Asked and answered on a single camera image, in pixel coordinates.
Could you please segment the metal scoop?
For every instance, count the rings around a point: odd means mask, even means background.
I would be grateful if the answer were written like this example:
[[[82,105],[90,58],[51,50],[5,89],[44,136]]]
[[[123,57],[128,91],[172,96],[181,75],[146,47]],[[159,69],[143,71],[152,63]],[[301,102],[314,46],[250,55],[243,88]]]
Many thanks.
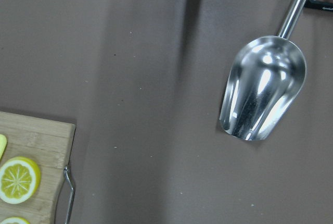
[[[219,116],[229,135],[266,139],[301,91],[306,60],[289,38],[305,2],[291,0],[277,34],[249,42],[235,56]]]

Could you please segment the bamboo cutting board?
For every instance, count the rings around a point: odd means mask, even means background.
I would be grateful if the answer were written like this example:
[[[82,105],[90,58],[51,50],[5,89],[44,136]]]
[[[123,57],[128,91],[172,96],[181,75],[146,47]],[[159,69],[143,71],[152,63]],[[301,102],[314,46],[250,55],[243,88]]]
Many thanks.
[[[1,113],[1,223],[55,223],[64,183],[70,193],[63,223],[70,223],[74,134],[72,123]]]

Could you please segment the yellow plastic knife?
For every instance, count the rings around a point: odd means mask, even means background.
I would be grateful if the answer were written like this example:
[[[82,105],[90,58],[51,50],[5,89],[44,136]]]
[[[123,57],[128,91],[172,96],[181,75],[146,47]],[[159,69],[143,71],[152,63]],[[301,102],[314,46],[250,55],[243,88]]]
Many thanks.
[[[7,138],[5,135],[0,134],[0,159],[2,159],[3,153],[7,145]]]

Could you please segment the lemon slice near knife tip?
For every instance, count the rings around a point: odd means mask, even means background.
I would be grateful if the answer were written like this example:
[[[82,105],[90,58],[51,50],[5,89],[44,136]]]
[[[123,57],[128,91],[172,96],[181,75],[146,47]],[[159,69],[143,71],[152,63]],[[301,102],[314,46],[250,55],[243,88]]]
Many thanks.
[[[30,224],[30,222],[22,217],[9,217],[2,220],[0,224]]]

